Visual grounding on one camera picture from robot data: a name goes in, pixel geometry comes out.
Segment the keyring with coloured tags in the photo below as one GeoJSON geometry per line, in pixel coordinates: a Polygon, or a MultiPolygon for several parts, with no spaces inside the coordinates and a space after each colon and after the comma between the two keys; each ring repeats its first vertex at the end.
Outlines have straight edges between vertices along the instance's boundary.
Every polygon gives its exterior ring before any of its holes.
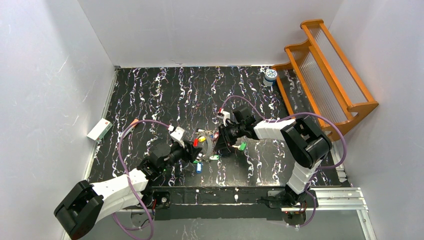
{"type": "Polygon", "coordinates": [[[194,163],[195,172],[200,174],[203,170],[203,165],[211,161],[218,161],[220,159],[215,146],[218,140],[218,132],[213,130],[206,130],[203,128],[197,128],[195,131],[194,146],[202,148],[201,152],[198,154],[194,163]]]}

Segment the green tagged key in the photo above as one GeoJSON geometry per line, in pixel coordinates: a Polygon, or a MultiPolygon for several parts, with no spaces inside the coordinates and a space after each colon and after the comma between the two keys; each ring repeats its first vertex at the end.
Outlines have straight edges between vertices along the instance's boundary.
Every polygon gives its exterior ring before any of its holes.
{"type": "Polygon", "coordinates": [[[247,148],[247,144],[248,143],[246,141],[242,141],[239,145],[232,145],[232,147],[243,152],[247,148]]]}

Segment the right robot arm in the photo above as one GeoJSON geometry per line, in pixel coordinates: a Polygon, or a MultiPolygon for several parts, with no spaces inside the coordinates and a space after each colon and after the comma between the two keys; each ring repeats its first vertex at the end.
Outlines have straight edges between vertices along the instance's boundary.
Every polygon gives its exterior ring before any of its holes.
{"type": "Polygon", "coordinates": [[[310,116],[296,119],[257,120],[241,106],[230,114],[221,109],[217,116],[222,120],[218,127],[216,151],[234,145],[241,137],[253,140],[284,141],[295,160],[294,169],[286,184],[286,193],[296,197],[307,189],[322,160],[331,151],[332,143],[327,135],[314,123],[310,116]]]}

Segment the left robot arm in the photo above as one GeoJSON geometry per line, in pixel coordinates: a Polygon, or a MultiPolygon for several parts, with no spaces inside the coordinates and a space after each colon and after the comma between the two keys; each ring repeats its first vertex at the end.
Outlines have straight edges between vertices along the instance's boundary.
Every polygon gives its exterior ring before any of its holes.
{"type": "Polygon", "coordinates": [[[70,239],[78,240],[104,217],[139,204],[149,181],[160,177],[167,167],[180,160],[192,163],[202,152],[189,140],[160,143],[128,174],[102,182],[79,181],[53,214],[70,239]]]}

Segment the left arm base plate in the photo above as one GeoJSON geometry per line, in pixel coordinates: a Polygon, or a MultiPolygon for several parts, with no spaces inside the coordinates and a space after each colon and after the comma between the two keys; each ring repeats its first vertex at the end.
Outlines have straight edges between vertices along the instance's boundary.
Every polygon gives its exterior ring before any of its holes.
{"type": "Polygon", "coordinates": [[[142,201],[148,209],[168,209],[171,205],[171,194],[168,191],[144,190],[142,201]]]}

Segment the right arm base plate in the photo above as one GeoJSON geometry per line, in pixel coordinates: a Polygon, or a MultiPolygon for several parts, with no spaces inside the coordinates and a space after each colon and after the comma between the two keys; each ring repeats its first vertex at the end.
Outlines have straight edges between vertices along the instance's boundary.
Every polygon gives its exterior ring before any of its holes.
{"type": "Polygon", "coordinates": [[[271,209],[294,208],[295,211],[301,211],[301,207],[313,207],[314,203],[318,207],[318,201],[314,200],[307,193],[300,195],[286,193],[284,190],[269,190],[266,196],[256,200],[258,204],[264,204],[271,209]]]}

